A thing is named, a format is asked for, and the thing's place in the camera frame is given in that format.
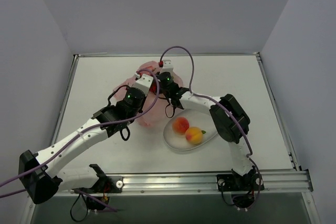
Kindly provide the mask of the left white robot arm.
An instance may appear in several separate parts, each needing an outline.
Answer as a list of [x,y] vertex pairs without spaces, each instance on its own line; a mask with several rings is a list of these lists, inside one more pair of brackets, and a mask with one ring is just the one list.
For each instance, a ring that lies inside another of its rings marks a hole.
[[134,83],[115,105],[109,103],[97,111],[83,126],[53,144],[19,157],[19,180],[35,204],[51,199],[58,191],[84,189],[101,193],[112,188],[112,181],[97,164],[83,169],[66,170],[65,166],[90,147],[127,130],[139,118],[150,87]]

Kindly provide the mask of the orange fake peach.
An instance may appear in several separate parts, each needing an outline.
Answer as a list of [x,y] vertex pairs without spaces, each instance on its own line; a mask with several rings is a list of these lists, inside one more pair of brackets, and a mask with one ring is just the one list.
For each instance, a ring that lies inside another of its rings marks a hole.
[[201,144],[206,131],[198,127],[189,127],[185,132],[186,140],[193,145]]

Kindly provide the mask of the pink plastic bag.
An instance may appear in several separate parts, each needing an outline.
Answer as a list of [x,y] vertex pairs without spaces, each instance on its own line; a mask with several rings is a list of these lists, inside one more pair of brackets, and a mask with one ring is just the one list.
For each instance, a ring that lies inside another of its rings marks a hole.
[[[145,62],[144,64],[140,65],[138,67],[139,69],[150,69],[153,73],[157,73],[161,71],[161,67],[159,67],[159,64],[155,61],[148,61]],[[172,74],[173,80],[175,83],[177,83],[180,87],[184,86],[183,80],[175,73]],[[135,83],[135,76],[131,76],[127,79],[125,79],[124,82],[122,82],[121,84],[117,85],[113,91],[117,90],[117,88],[119,86],[122,85],[128,85],[128,86],[132,86]],[[124,98],[126,93],[125,87],[121,88],[113,97],[115,98],[116,101],[120,101]],[[150,93],[148,94],[145,104],[143,106],[143,110],[146,110],[147,108],[149,108],[149,106],[152,104],[153,100],[155,98],[155,93],[152,92],[152,90],[150,91]],[[146,113],[144,116],[136,119],[136,122],[143,127],[152,127],[152,126],[156,126],[159,121],[163,120],[166,118],[166,112],[168,114],[168,116],[171,116],[173,113],[173,109],[171,107],[169,108],[165,108],[168,105],[168,102],[163,100],[163,99],[158,99],[157,102],[155,103],[154,107],[148,112]]]

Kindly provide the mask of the red green fake fruit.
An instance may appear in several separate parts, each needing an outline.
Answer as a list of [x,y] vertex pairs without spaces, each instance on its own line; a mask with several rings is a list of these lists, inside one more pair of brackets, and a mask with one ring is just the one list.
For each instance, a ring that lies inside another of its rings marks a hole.
[[160,87],[156,84],[156,82],[152,82],[151,87],[150,87],[150,92],[153,94],[156,94]]

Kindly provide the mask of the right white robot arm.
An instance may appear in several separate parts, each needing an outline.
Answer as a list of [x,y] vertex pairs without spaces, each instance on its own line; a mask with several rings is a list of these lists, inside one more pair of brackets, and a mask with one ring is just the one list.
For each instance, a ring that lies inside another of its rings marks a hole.
[[189,88],[180,87],[169,72],[156,75],[160,93],[182,110],[194,110],[211,116],[218,135],[228,142],[233,162],[233,171],[243,177],[252,170],[260,170],[252,160],[252,147],[247,138],[250,118],[232,94],[210,97],[197,94]]

